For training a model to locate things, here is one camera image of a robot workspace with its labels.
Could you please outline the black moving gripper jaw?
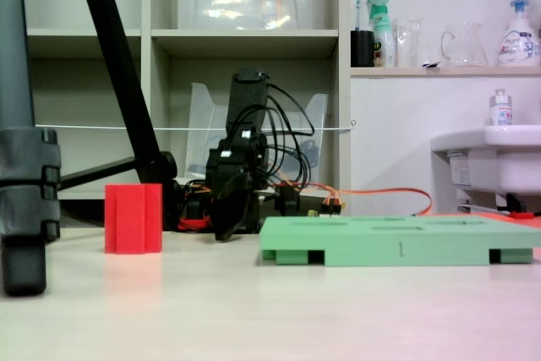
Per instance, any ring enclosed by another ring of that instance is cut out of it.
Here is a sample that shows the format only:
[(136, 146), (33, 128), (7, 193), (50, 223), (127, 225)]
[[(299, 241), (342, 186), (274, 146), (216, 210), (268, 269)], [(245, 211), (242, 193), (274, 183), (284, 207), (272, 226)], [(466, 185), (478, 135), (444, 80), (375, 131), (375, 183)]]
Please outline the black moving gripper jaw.
[(213, 178), (213, 229), (216, 241), (236, 233), (253, 233), (252, 179), (248, 172), (222, 173)]

